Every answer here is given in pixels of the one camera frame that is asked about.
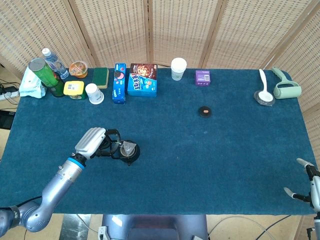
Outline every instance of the green sponge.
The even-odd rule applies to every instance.
[[[96,67],[93,72],[92,83],[97,85],[99,89],[108,87],[109,70],[106,67]]]

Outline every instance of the paper cup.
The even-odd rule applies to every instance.
[[[88,95],[89,101],[92,104],[100,104],[105,99],[104,94],[94,83],[89,83],[85,87],[86,94]]]
[[[181,57],[176,57],[171,62],[171,77],[179,81],[187,68],[187,62]]]

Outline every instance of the purple box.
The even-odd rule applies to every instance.
[[[195,85],[208,87],[210,85],[210,72],[205,70],[195,71]]]

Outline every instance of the plastic bottle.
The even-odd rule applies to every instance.
[[[42,54],[44,55],[44,60],[46,63],[54,72],[60,75],[61,79],[65,79],[69,76],[68,70],[54,52],[51,52],[49,48],[44,48],[42,49]]]

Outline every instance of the blue carpet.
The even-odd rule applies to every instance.
[[[265,73],[272,92],[279,79]],[[212,69],[211,85],[197,87],[195,69],[173,81],[162,68],[157,97],[126,96],[125,105],[112,102],[113,74],[99,105],[49,92],[21,98],[0,164],[0,206],[41,195],[83,134],[104,127],[137,142],[140,158],[131,166],[107,157],[87,161],[56,213],[312,213],[283,190],[307,194],[308,177],[296,158],[315,163],[298,100],[259,105],[258,70]],[[85,81],[92,76],[89,69]],[[198,115],[203,105],[210,118]]]

